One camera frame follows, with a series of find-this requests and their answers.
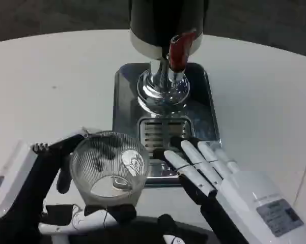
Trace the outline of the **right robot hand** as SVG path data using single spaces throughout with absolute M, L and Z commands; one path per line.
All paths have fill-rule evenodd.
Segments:
M 176 171 L 221 243 L 306 243 L 306 223 L 263 172 L 243 170 L 217 144 L 171 139 L 153 155 Z

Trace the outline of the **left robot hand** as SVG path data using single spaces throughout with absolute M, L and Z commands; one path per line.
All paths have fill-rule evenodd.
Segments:
M 53 243 L 68 243 L 69 236 L 125 225 L 137 216 L 132 204 L 112 207 L 43 202 L 54 180 L 61 193 L 70 186 L 66 158 L 86 138 L 81 130 L 54 144 L 20 143 L 0 173 L 0 243 L 39 243 L 49 236 Z

